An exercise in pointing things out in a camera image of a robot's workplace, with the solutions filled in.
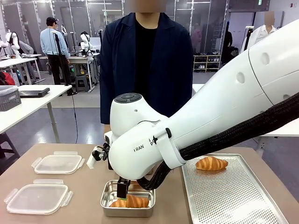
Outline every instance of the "man in light blue shirt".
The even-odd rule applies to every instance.
[[[68,64],[70,63],[69,60],[69,51],[67,49],[64,37],[62,34],[57,31],[58,24],[56,23],[56,19],[53,17],[47,18],[47,26],[48,28],[41,32],[41,46],[43,53],[48,56],[49,63],[51,65],[51,70],[54,78],[54,84],[60,85],[60,71],[64,71],[65,77],[65,84],[71,85],[71,74],[69,70]],[[58,56],[58,47],[55,40],[54,34],[57,34],[59,38],[59,46],[62,53],[62,63],[60,63],[59,56]],[[77,94],[72,89],[69,89],[67,92],[68,96],[73,96]]]

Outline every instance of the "croissant on tray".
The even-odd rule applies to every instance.
[[[148,198],[145,197],[136,197],[134,195],[128,195],[127,200],[117,199],[116,202],[113,202],[110,207],[112,208],[147,208],[149,205]]]
[[[225,169],[228,166],[228,162],[225,160],[220,160],[212,156],[205,157],[196,163],[196,168],[206,171],[216,171]]]

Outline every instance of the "hand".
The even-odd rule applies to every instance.
[[[110,131],[111,131],[110,125],[104,125],[104,133],[107,133]]]

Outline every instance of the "light blue shirt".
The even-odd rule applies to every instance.
[[[67,49],[64,37],[58,30],[47,28],[41,32],[41,46],[42,51],[46,55],[58,55],[57,43],[53,31],[58,35],[61,53],[69,59],[69,51]]]

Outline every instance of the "navy jacket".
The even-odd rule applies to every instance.
[[[170,117],[192,96],[192,44],[188,31],[161,13],[149,73],[147,103]],[[135,89],[135,13],[106,26],[100,51],[100,115],[110,124],[113,99]]]

